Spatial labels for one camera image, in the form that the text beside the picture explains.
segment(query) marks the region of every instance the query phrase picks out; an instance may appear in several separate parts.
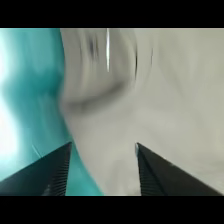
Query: turquoise plastic container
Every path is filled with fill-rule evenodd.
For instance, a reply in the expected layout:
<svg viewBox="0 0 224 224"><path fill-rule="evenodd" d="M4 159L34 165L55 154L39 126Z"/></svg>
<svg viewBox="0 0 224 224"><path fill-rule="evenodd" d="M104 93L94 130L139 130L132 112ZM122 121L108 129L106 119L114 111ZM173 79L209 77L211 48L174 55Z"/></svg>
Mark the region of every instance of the turquoise plastic container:
<svg viewBox="0 0 224 224"><path fill-rule="evenodd" d="M0 29L0 181L73 139L59 111L58 28ZM66 195L102 195L73 143Z"/></svg>

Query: teal fabric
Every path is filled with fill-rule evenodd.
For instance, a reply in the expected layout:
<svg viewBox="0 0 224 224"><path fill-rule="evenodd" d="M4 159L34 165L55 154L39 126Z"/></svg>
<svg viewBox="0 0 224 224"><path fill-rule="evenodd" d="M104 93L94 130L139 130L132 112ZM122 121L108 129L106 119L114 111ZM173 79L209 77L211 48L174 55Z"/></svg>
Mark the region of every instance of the teal fabric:
<svg viewBox="0 0 224 224"><path fill-rule="evenodd" d="M58 107L63 79L60 29L0 29L0 180L73 142ZM66 195L102 195L74 142Z"/></svg>

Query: white surface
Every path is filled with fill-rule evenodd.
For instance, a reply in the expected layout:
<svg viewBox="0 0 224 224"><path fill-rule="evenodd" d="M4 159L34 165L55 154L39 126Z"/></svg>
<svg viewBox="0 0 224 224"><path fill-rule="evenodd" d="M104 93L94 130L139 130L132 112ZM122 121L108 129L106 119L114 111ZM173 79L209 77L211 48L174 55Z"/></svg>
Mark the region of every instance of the white surface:
<svg viewBox="0 0 224 224"><path fill-rule="evenodd" d="M136 84L89 112L64 110L86 167L105 194L138 194L140 142L224 193L224 29L134 30Z"/></svg>

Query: glossy teal surface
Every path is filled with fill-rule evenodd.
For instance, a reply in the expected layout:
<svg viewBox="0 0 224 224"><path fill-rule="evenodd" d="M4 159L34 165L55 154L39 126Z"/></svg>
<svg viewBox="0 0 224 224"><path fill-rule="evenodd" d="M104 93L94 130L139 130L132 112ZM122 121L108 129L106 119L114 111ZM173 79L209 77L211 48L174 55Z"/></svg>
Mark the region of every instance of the glossy teal surface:
<svg viewBox="0 0 224 224"><path fill-rule="evenodd" d="M73 141L58 108L59 29L0 29L0 180ZM66 195L102 195L73 143Z"/></svg>

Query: teal object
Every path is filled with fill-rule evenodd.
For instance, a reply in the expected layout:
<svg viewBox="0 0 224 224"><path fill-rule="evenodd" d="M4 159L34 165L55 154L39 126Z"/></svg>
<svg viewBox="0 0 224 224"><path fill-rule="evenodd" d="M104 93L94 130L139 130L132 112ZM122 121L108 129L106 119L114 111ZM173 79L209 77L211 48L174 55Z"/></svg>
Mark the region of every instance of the teal object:
<svg viewBox="0 0 224 224"><path fill-rule="evenodd" d="M0 29L0 181L73 142L58 106L63 78L60 29ZM66 195L102 195L74 142Z"/></svg>

